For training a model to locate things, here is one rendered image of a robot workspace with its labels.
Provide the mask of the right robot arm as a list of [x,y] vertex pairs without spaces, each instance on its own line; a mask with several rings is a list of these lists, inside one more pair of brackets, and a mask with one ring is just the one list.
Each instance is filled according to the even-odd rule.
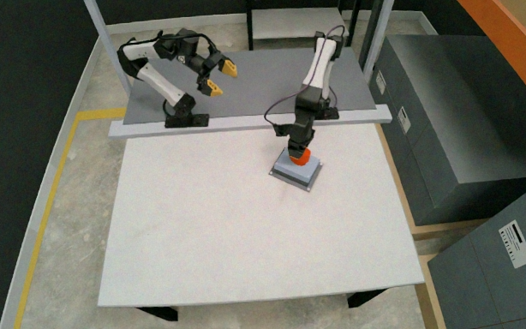
[[[167,116],[165,118],[164,127],[166,129],[208,127],[209,114],[192,115],[191,110],[196,105],[194,97],[191,97],[189,94],[169,83],[149,63],[148,57],[166,58],[170,61],[176,57],[178,62],[189,68],[197,56],[196,51],[199,38],[200,37],[174,40],[157,39],[147,43],[126,45],[117,51],[120,64],[127,75],[132,77],[137,76],[147,82],[161,93],[173,106],[172,109],[174,109],[176,113],[175,116]],[[214,46],[216,47],[216,45],[212,43],[207,47],[210,55],[202,62],[202,69],[204,66],[211,68],[223,57],[220,54],[221,51],[217,50]]]

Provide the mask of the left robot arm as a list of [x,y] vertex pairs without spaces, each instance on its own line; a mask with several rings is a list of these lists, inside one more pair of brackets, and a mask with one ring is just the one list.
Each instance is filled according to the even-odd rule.
[[323,32],[315,32],[315,56],[301,89],[309,82],[310,85],[296,95],[296,120],[294,123],[282,125],[274,123],[273,129],[277,137],[287,137],[289,135],[294,142],[302,143],[307,139],[314,121],[338,120],[340,118],[338,108],[329,107],[331,99],[328,98],[328,87],[332,65],[335,63],[336,58],[340,56],[340,46],[343,46],[343,42],[344,40],[341,36],[334,35],[333,39],[326,39]]

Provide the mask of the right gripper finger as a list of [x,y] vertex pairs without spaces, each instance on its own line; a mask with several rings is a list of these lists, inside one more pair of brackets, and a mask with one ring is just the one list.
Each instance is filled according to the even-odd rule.
[[237,76],[236,65],[234,66],[230,61],[225,60],[222,73],[236,77]]
[[208,85],[213,89],[210,97],[218,96],[223,93],[210,79],[207,82]]

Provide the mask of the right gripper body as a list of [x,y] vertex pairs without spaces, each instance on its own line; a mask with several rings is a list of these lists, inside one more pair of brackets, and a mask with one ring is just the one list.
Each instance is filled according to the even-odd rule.
[[[205,60],[205,58],[200,56],[200,55],[196,56],[194,58],[193,62],[191,63],[191,65],[190,65],[190,69],[192,69],[195,73],[198,74],[197,81],[196,81],[196,84],[198,84],[197,90],[200,91],[204,95],[211,96],[211,93],[212,93],[213,89],[208,85],[207,81],[209,80],[211,71],[217,65],[219,66],[218,70],[220,72],[222,72],[222,70],[223,70],[225,60],[230,61],[235,66],[235,64],[228,57],[224,56],[223,54],[222,54],[222,56],[223,57],[215,65],[213,65],[211,68],[208,68],[207,66],[204,66],[203,69],[201,68],[201,64]],[[201,86],[200,86],[200,84],[201,84]]]

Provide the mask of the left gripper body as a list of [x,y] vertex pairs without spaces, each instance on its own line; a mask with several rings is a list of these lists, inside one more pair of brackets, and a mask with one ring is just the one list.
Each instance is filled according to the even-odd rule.
[[[294,142],[291,138],[288,140],[288,152],[291,157],[299,159],[306,151],[306,147],[309,146],[310,142],[314,139],[315,130],[311,127],[307,139],[302,142]],[[312,133],[311,133],[312,132]],[[311,136],[310,136],[311,135]]]

